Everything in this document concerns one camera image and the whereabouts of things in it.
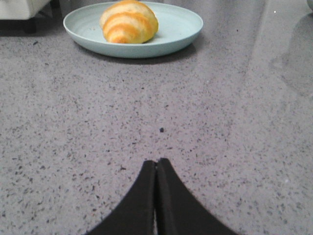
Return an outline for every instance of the plate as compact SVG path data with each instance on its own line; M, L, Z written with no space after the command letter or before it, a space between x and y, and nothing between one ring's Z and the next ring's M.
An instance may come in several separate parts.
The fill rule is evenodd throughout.
M64 28L76 43L96 53L120 58L149 58L183 49L196 39L203 27L203 20L193 11L143 1L154 11L159 23L153 39L143 44L108 43L103 37L99 19L103 11L114 3L97 3L74 10L65 16Z

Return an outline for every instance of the gray quartz surface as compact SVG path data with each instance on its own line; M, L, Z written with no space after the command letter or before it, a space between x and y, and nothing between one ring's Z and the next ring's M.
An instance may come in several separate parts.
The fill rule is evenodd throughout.
M145 60L70 38L63 17L96 2L47 6L32 35L0 31L0 234L85 234L144 160L166 157L238 234L312 235L307 2L159 1L204 27L187 48Z

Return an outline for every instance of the black object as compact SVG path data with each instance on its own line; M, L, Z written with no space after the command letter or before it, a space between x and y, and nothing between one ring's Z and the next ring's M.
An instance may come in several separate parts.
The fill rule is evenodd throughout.
M158 235L235 235L188 191L168 159L157 163Z
M123 200L89 235L152 235L156 164L145 161Z
M59 0L51 0L50 6L52 9L58 9L58 8L60 8L60 1Z
M36 33L37 32L37 27L36 27L36 22L35 18L30 18L28 20L22 21L23 23L23 30L25 33Z
M145 161L120 204L87 235L236 235L211 215L179 179L170 161Z

